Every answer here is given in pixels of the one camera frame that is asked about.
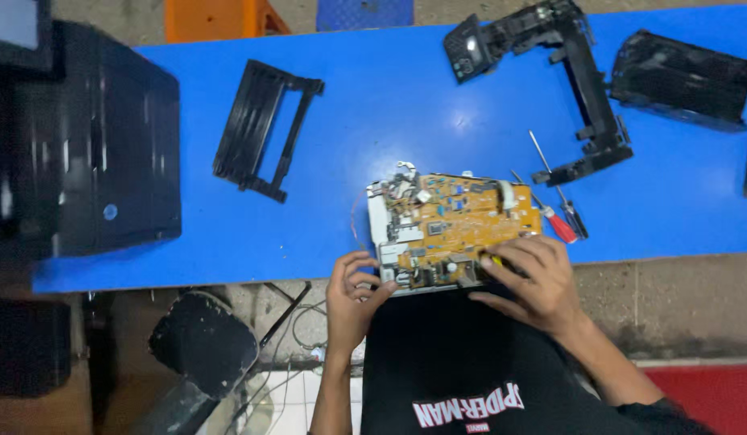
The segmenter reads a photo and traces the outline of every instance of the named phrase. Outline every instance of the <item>circuit board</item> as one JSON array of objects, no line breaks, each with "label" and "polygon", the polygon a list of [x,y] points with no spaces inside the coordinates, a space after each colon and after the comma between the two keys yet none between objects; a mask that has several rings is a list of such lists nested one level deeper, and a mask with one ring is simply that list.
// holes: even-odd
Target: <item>circuit board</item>
[{"label": "circuit board", "polygon": [[396,296],[481,285],[484,247],[542,232],[530,187],[504,180],[409,173],[368,187],[371,235],[382,281]]}]

